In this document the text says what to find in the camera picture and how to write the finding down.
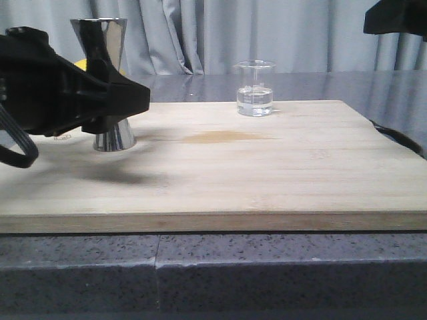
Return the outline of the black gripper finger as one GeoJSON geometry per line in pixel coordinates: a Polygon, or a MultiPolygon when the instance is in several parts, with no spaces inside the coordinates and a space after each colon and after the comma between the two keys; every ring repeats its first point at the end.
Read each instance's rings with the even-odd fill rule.
{"type": "Polygon", "coordinates": [[[97,103],[95,115],[82,126],[86,133],[105,133],[114,125],[133,115],[149,110],[150,90],[133,81],[112,83],[106,96],[97,103]]]}
{"type": "Polygon", "coordinates": [[[79,35],[87,59],[87,72],[100,81],[111,83],[115,70],[115,21],[90,19],[81,22],[79,35]]]}

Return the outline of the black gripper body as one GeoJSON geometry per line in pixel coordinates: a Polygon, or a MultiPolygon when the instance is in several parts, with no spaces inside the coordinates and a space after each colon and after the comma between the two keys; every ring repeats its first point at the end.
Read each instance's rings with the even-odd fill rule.
{"type": "Polygon", "coordinates": [[[365,14],[363,32],[371,35],[408,33],[426,42],[425,0],[383,0],[365,14]]]}
{"type": "Polygon", "coordinates": [[[56,54],[42,30],[1,36],[1,86],[6,111],[32,135],[58,136],[106,114],[107,84],[56,54]]]}

